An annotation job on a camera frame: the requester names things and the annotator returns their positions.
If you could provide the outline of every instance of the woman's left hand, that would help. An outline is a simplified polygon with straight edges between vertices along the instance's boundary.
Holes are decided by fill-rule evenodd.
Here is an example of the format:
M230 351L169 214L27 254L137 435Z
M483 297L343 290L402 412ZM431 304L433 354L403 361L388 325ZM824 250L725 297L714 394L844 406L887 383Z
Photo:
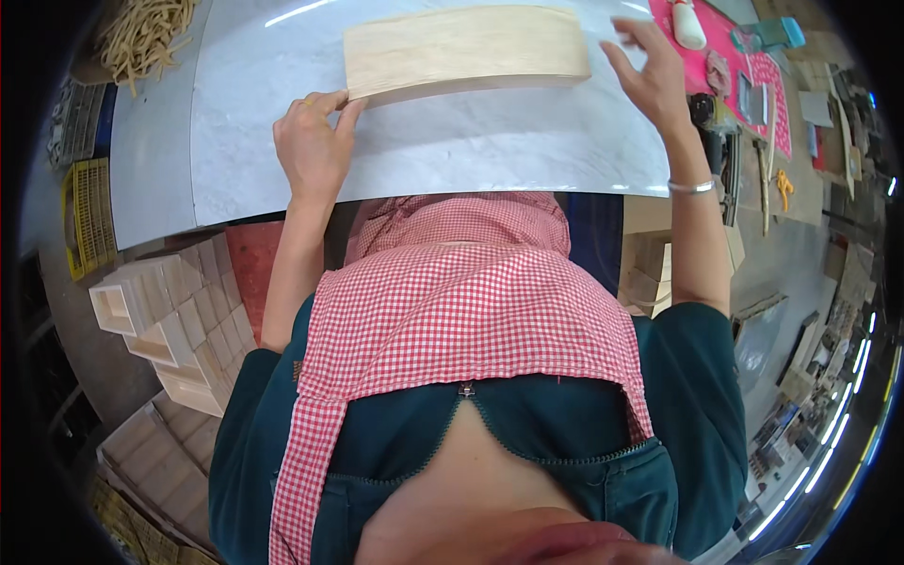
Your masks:
M348 104L347 90L311 92L295 100L286 115L273 124L277 157L292 189L292 200L335 203L352 161L354 125L367 99ZM326 117L344 104L335 130Z

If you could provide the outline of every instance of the dark green shirt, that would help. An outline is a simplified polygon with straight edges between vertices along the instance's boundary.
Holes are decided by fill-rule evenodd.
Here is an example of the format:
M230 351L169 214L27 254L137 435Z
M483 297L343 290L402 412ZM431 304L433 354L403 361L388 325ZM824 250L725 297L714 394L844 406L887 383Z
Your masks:
M282 355L251 352L217 437L210 534L227 562L266 563L273 489L297 397L313 298ZM731 526L747 474L744 409L730 323L685 303L634 318L655 438L630 445L626 401L610 382L524 375L475 383L485 424L541 465L591 520L692 559ZM366 521L441 442L457 383L355 400L334 449L315 523L313 563L351 562Z

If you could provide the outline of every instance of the silver bracelet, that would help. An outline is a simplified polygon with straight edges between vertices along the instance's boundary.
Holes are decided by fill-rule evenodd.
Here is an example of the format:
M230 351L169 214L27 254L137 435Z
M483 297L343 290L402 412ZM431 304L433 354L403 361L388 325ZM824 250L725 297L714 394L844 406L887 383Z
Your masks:
M712 181L709 181L708 183L703 183L703 184L678 184L678 183L673 183L670 180L668 183L670 193L681 193L681 194L706 193L706 192L712 190L712 186L713 186Z

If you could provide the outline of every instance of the zipper pull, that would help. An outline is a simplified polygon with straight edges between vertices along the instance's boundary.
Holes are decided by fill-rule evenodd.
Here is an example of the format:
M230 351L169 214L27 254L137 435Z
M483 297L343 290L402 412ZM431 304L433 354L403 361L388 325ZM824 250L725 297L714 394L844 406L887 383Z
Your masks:
M458 385L458 394L465 398L474 396L474 381L465 381Z

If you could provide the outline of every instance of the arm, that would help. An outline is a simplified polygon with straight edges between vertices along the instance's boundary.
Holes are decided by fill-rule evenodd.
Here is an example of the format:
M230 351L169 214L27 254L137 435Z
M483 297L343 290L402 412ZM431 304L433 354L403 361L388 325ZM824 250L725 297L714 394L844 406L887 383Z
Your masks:
M339 90L295 100L273 124L277 157L292 190L270 273L261 346L278 353L292 338L298 308L324 272L324 232L352 159L354 125L366 100L350 102L336 129L326 117L348 98Z
M711 180L706 155L684 96L684 66L662 30L653 22L614 19L626 44L647 53L635 71L620 47L600 46L628 98L653 122L665 144L672 181L703 184ZM672 195L672 302L701 302L729 314L730 267L716 193Z

